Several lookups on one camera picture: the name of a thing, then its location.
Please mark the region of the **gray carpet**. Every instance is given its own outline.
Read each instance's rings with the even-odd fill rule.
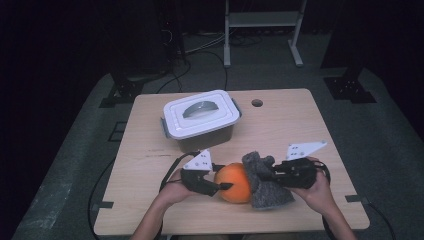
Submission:
[[[390,98],[382,81],[366,69],[359,80],[377,103],[352,104],[332,98],[323,78],[338,76],[344,69],[320,69],[329,37],[300,36],[298,48],[305,64],[302,68],[293,62],[288,36],[262,37],[258,44],[233,47],[226,90],[309,89],[358,194],[367,197],[384,213],[397,239],[424,239],[421,227],[424,224],[423,142]],[[185,44],[191,49],[210,40],[189,36]],[[187,56],[191,68],[179,78],[181,89],[173,81],[161,93],[223,89],[225,70],[220,59],[210,53],[222,58],[222,46],[206,51]],[[176,61],[175,74],[184,73],[188,66]],[[156,93],[172,78],[174,76],[169,74],[149,82],[142,93]],[[127,121],[132,107],[117,104],[113,108],[99,108],[112,85],[110,75],[106,75],[93,89],[13,239],[94,239],[87,217],[89,197],[106,169],[93,192],[93,204],[102,198],[111,169],[107,166],[119,148],[119,142],[109,141],[109,137],[117,122]],[[370,207],[365,209],[371,225],[357,231],[358,238],[391,239],[383,219]],[[90,216],[94,222],[95,209]],[[324,232],[299,233],[298,238],[328,239]],[[128,239],[128,236],[101,239]]]

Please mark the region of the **gray container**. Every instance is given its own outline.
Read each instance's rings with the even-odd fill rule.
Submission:
[[[222,90],[169,102],[163,111],[165,134],[175,139],[184,153],[229,141],[241,117],[235,101]]]

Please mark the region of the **human hand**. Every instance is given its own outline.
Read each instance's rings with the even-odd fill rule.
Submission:
[[[308,159],[312,161],[318,160],[311,157]],[[322,215],[338,209],[330,189],[330,183],[323,171],[319,169],[317,169],[316,181],[311,188],[289,188],[289,190],[299,195],[312,210]]]
[[[181,168],[175,170],[169,178],[165,187],[159,192],[156,200],[161,201],[168,207],[185,200],[189,196],[198,195],[198,193],[188,190],[181,182]]]

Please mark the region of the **wooden table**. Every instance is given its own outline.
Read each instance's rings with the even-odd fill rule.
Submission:
[[[306,89],[229,91],[243,116],[234,126],[229,142],[210,148],[213,162],[241,162],[252,151],[261,157],[285,158],[290,143],[325,140],[328,145],[312,156],[327,164],[334,198],[353,229],[365,229],[369,219],[359,202],[348,203],[345,196],[356,195],[348,173],[311,93]],[[101,208],[95,223],[98,235],[133,233],[169,167],[182,155],[177,142],[167,139],[160,118],[163,106],[194,93],[140,95],[118,151],[103,198],[112,208]],[[254,107],[252,100],[263,101]],[[182,165],[190,160],[188,157]],[[231,204],[205,195],[190,197],[175,204],[164,218],[163,234],[214,234],[300,232],[322,230],[322,220],[305,202],[296,201],[272,211],[254,210],[250,204]]]

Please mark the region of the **handle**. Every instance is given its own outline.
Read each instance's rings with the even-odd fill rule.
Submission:
[[[218,109],[218,106],[214,102],[211,102],[211,101],[198,102],[188,107],[184,111],[183,117],[189,118],[189,117],[192,117],[194,113],[199,111],[205,112],[205,111],[213,111],[217,109]]]

